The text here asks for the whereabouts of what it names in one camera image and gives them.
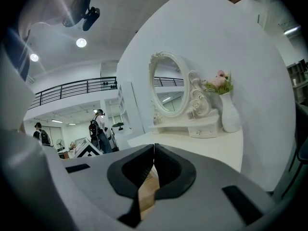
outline blue jeans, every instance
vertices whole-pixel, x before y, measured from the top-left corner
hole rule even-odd
[[[99,134],[98,136],[99,144],[100,144],[100,150],[102,150],[105,153],[111,153],[112,149],[109,143],[109,140],[107,139],[107,136],[104,132]]]

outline fluorescent light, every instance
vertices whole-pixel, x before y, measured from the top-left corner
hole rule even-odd
[[[79,38],[77,41],[76,41],[76,44],[78,47],[80,48],[83,48],[87,45],[87,41],[83,38]]]
[[[39,59],[39,56],[36,55],[36,54],[31,54],[31,55],[30,55],[30,59],[31,59],[33,62],[37,62],[38,59]]]
[[[170,99],[170,98],[171,98],[171,97],[166,98],[165,100],[163,100],[163,102],[166,101],[166,100],[168,100],[168,99]]]
[[[62,121],[57,121],[57,120],[51,120],[51,121],[53,121],[53,122],[59,122],[59,123],[62,123]]]
[[[290,30],[285,31],[284,34],[287,35],[287,34],[289,34],[289,33],[293,33],[294,31],[298,30],[299,28],[300,28],[299,26],[294,27],[294,28],[292,28],[292,29],[290,29]]]

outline white vase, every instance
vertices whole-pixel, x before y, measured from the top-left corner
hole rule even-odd
[[[234,107],[230,93],[220,95],[222,101],[222,116],[221,122],[223,129],[228,133],[233,133],[241,128],[240,115]]]

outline wooden floor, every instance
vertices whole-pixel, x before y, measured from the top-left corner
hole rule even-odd
[[[154,207],[154,193],[159,189],[158,178],[152,172],[149,173],[148,177],[138,190],[138,199],[140,207],[141,220],[151,212]]]

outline oval mirror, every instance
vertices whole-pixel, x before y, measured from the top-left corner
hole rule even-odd
[[[184,80],[174,60],[165,57],[157,61],[154,83],[161,106],[170,112],[179,110],[184,95]]]

